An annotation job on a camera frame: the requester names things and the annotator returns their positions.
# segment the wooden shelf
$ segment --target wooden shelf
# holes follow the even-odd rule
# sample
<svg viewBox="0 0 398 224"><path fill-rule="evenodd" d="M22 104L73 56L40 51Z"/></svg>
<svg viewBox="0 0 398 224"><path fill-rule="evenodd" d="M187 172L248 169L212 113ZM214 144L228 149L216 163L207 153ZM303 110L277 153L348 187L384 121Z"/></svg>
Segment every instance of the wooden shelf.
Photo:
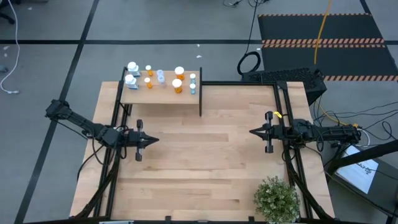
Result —
<svg viewBox="0 0 398 224"><path fill-rule="evenodd" d="M172 81L177 78L174 71L164 71L164 77L166 79L166 86L160 86L157 81L157 75L152 77L148 76L146 71L141 72L141 77L137 78L139 85L138 90L130 90L126 84L123 86L123 93L121 97L121 103L124 104L186 104L186 105L197 105L199 104L200 95L200 72L199 71L185 71L185 79L182 81L182 92L174 92ZM194 73L196 75L196 94L191 94L189 84L191 80L189 75ZM150 78L152 88L148 88L144 79Z"/></svg>

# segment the small bottle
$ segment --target small bottle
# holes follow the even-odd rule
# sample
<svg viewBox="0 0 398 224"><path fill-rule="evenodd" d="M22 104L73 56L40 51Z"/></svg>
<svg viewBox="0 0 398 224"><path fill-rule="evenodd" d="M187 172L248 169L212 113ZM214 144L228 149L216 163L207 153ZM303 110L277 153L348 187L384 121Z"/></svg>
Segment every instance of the small bottle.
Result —
<svg viewBox="0 0 398 224"><path fill-rule="evenodd" d="M159 82L159 85L162 87L166 86L166 79L164 78L163 75L158 75L157 76L157 81Z"/></svg>
<svg viewBox="0 0 398 224"><path fill-rule="evenodd" d="M159 77L159 76L163 76L164 77L164 72L163 72L163 70L158 70L158 71L156 71L156 75Z"/></svg>
<svg viewBox="0 0 398 224"><path fill-rule="evenodd" d="M138 90L137 79L133 75L126 75L124 81L130 90Z"/></svg>
<svg viewBox="0 0 398 224"><path fill-rule="evenodd" d="M195 94L196 93L196 85L194 83L189 84L189 88L191 89L191 94Z"/></svg>
<svg viewBox="0 0 398 224"><path fill-rule="evenodd" d="M175 68L174 72L177 75L177 78L179 80L184 80L184 68L183 67Z"/></svg>
<svg viewBox="0 0 398 224"><path fill-rule="evenodd" d="M127 65L127 70L134 77L140 77L141 76L141 73L139 72L139 67L138 67L138 65L135 62L130 62Z"/></svg>
<svg viewBox="0 0 398 224"><path fill-rule="evenodd" d="M176 93L181 93L182 92L182 81L181 79L176 78L173 80L172 85L174 87L174 91Z"/></svg>
<svg viewBox="0 0 398 224"><path fill-rule="evenodd" d="M148 88L152 88L152 83L150 82L150 78L145 78L144 82L147 84Z"/></svg>
<svg viewBox="0 0 398 224"><path fill-rule="evenodd" d="M191 83L196 84L197 79L196 79L196 75L194 73L192 73L191 75L189 75L189 77L191 78Z"/></svg>
<svg viewBox="0 0 398 224"><path fill-rule="evenodd" d="M145 66L145 69L147 70L149 76L154 75L154 71L152 71L152 67L150 65Z"/></svg>

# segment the white cable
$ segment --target white cable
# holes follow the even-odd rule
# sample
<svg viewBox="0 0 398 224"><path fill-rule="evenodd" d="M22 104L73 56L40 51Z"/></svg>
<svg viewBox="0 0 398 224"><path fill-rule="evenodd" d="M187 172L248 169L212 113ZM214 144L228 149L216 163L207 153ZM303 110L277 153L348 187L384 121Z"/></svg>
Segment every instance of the white cable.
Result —
<svg viewBox="0 0 398 224"><path fill-rule="evenodd" d="M19 60L19 51L20 51L20 47L18 44L18 18L17 18L17 14L15 13L14 7L11 4L11 0L8 0L8 3L12 9L12 12L14 13L14 17L15 17L15 43L17 44L17 48L18 48L18 53L17 53L17 58L15 61L15 65L14 68L12 68L12 70L8 73L8 75L6 75L0 82L0 87L2 91L5 91L8 94L18 94L19 90L14 90L14 91L10 91L10 90L6 90L3 86L2 83L13 73L13 71L16 69L17 65L18 65L18 60Z"/></svg>
<svg viewBox="0 0 398 224"><path fill-rule="evenodd" d="M369 147L370 144L371 144L371 137L369 136L368 132L363 130L363 129L359 129L359 128L358 128L358 131L362 131L363 133L365 133L366 137L368 137L368 144L365 145L365 146L360 146L360 145L357 144L355 146L358 146L358 147Z"/></svg>

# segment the green plant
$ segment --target green plant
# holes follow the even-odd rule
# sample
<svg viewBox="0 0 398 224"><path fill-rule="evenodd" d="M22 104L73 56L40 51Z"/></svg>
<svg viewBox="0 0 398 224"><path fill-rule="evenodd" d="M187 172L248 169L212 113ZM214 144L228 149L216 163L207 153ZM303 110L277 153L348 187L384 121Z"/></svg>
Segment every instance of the green plant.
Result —
<svg viewBox="0 0 398 224"><path fill-rule="evenodd" d="M256 193L254 203L256 212L270 223L292 223L300 214L300 201L295 188L290 187L278 177L262 180Z"/></svg>

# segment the orange striped tape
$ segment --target orange striped tape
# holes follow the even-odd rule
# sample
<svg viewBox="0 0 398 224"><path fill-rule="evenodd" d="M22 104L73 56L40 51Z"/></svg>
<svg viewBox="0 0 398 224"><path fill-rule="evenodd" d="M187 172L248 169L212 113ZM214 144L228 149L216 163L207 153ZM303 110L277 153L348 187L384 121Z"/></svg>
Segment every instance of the orange striped tape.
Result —
<svg viewBox="0 0 398 224"><path fill-rule="evenodd" d="M258 17L262 16L324 16L325 14L259 14ZM359 16L367 15L372 16L369 13L330 13L328 16Z"/></svg>
<svg viewBox="0 0 398 224"><path fill-rule="evenodd" d="M398 81L397 75L336 75L325 76L324 81Z"/></svg>
<svg viewBox="0 0 398 224"><path fill-rule="evenodd" d="M264 44L262 48L315 48L316 44ZM384 44L319 44L318 48L385 48Z"/></svg>
<svg viewBox="0 0 398 224"><path fill-rule="evenodd" d="M316 39L269 39L263 44L316 44ZM383 38L319 39L319 44L382 44Z"/></svg>

